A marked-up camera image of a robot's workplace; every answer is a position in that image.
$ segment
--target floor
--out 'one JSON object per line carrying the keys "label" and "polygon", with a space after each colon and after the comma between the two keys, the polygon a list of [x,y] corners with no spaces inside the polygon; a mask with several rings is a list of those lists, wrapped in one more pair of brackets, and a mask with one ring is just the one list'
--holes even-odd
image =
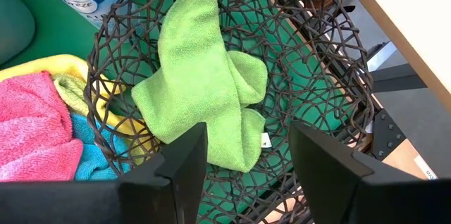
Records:
{"label": "floor", "polygon": [[[370,49],[389,39],[358,0],[344,0],[356,6],[350,13],[360,29],[364,48]],[[380,68],[406,63],[400,52],[393,54]],[[429,89],[414,89],[376,94],[383,107],[406,134],[417,151],[440,178],[451,178],[451,114]]]}

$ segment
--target cloth tag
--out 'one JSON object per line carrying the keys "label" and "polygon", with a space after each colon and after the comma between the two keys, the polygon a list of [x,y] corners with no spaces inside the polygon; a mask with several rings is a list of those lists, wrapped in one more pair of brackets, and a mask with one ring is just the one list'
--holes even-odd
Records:
{"label": "cloth tag", "polygon": [[272,147],[271,141],[269,139],[269,135],[267,132],[264,132],[261,134],[261,147],[262,148],[269,148]]}
{"label": "cloth tag", "polygon": [[418,167],[423,171],[424,175],[428,177],[429,180],[437,179],[437,175],[429,168],[428,164],[423,160],[421,156],[417,156],[415,159],[415,163]]}

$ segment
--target dark brown rattan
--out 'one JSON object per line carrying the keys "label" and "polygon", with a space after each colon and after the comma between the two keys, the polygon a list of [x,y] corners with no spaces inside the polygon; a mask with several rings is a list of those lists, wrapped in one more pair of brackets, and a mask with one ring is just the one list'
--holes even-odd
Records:
{"label": "dark brown rattan", "polygon": [[[332,1],[331,6],[325,8],[325,1]],[[362,139],[366,135],[364,128],[373,117],[372,80],[367,71],[366,51],[359,40],[358,29],[343,10],[341,0],[266,0],[264,4],[261,0],[218,0],[218,5],[226,48],[256,56],[270,68],[265,99],[252,108],[267,118],[266,131],[270,134],[273,147],[262,151],[259,162],[248,174],[209,166],[202,204],[213,208],[199,214],[199,222],[222,223],[227,218],[232,223],[268,223],[265,216],[279,204],[282,207],[276,211],[282,217],[277,223],[305,218],[308,216],[307,203],[304,199],[298,200],[302,191],[298,189],[292,171],[286,148],[286,131],[291,120],[303,120],[313,127],[321,127],[345,144],[363,144]],[[119,14],[117,8],[124,7],[128,12]],[[157,38],[151,37],[151,34],[159,32],[167,10],[163,0],[119,0],[104,18],[104,26],[96,34],[94,48],[88,58],[89,75],[85,90],[89,105],[88,120],[94,129],[96,144],[118,175],[123,170],[113,165],[113,161],[135,165],[164,146],[141,120],[140,111],[132,102],[130,93],[121,91],[121,94],[103,97],[100,89],[105,88],[107,82],[112,83],[114,89],[130,89],[158,70]],[[249,12],[263,17],[256,21],[249,17]],[[246,24],[236,23],[236,13],[245,19]],[[291,28],[286,28],[287,21]],[[115,26],[113,31],[105,28],[108,23]],[[292,40],[289,44],[277,35],[282,29]],[[268,40],[267,35],[273,35],[276,40]],[[305,38],[303,42],[298,39],[301,35]],[[245,46],[248,39],[256,40],[255,45]],[[288,61],[288,54],[295,54],[297,59]],[[297,72],[293,67],[294,63],[307,63],[311,58],[321,62],[320,70],[317,66],[308,67],[309,72]],[[298,90],[293,73],[307,81],[302,91]],[[111,80],[102,79],[101,74]],[[315,84],[320,81],[326,87],[316,87]],[[135,128],[132,135],[127,135],[119,132],[117,127],[107,127],[106,119],[101,119],[95,108],[102,99],[107,103],[106,112],[122,113],[125,123],[133,120],[144,128]],[[329,106],[327,111],[322,108],[325,104]],[[301,108],[318,111],[316,121],[304,120],[305,113],[298,112]],[[326,116],[330,114],[339,120],[339,126],[329,124]],[[94,126],[96,121],[101,127]],[[111,132],[111,138],[103,138],[103,130]],[[109,144],[113,135],[131,141],[132,147],[128,152],[116,152],[115,147]],[[151,144],[151,149],[142,146],[145,142]],[[130,151],[136,147],[145,150],[146,154],[132,156]],[[263,184],[257,182],[262,178],[265,180]],[[212,189],[214,185],[219,186],[223,193],[215,194]],[[286,199],[296,201],[293,209],[284,203]]]}

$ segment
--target green microfiber cloth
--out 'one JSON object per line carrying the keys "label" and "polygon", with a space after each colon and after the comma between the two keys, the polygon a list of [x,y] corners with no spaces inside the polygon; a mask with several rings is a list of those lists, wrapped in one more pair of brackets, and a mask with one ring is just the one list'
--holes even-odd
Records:
{"label": "green microfiber cloth", "polygon": [[261,153],[265,119],[245,108],[263,100],[262,61],[226,51],[217,0],[176,0],[158,42],[161,68],[132,88],[151,132],[171,143],[198,122],[208,130],[208,162],[248,172]]}
{"label": "green microfiber cloth", "polygon": [[63,73],[52,75],[51,78],[59,96],[69,106],[69,109],[86,116],[89,112],[83,97],[83,89],[86,86],[86,82],[75,76]]}

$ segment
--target yellow towel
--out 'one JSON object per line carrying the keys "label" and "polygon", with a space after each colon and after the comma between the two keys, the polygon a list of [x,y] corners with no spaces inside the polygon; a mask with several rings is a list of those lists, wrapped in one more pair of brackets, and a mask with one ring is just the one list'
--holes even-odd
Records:
{"label": "yellow towel", "polygon": [[[80,80],[82,80],[83,84],[86,85],[87,81],[87,64],[86,61],[82,60],[81,58],[78,58],[74,55],[69,54],[61,54],[61,55],[55,55],[50,56],[46,58],[40,58],[34,61],[30,61],[18,66],[13,66],[11,68],[7,68],[4,70],[0,70],[0,82],[8,79],[10,77],[19,76],[19,75],[27,75],[30,73],[37,73],[40,71],[46,70],[51,75],[72,75],[73,77],[76,77]],[[112,93],[113,84],[106,82],[106,88],[100,89],[100,94],[103,97],[108,97],[109,93]],[[114,94],[119,94],[121,92],[121,89],[116,87]],[[105,105],[106,102],[102,99],[99,99],[97,102],[97,111],[99,115],[101,116],[101,119],[104,119],[105,116]],[[106,123],[112,127],[117,126],[119,122],[121,122],[124,119],[123,116],[117,116],[116,114],[112,112],[108,112],[108,119]],[[133,121],[131,119],[127,119],[125,122],[120,124],[118,126],[118,131],[122,132],[126,135],[135,136],[139,131],[142,131],[144,126],[141,123],[138,123],[136,121]],[[144,147],[149,149],[150,143],[144,144]],[[139,147],[136,148],[135,151],[132,151],[132,155],[142,155],[144,154],[144,151],[140,149]]]}

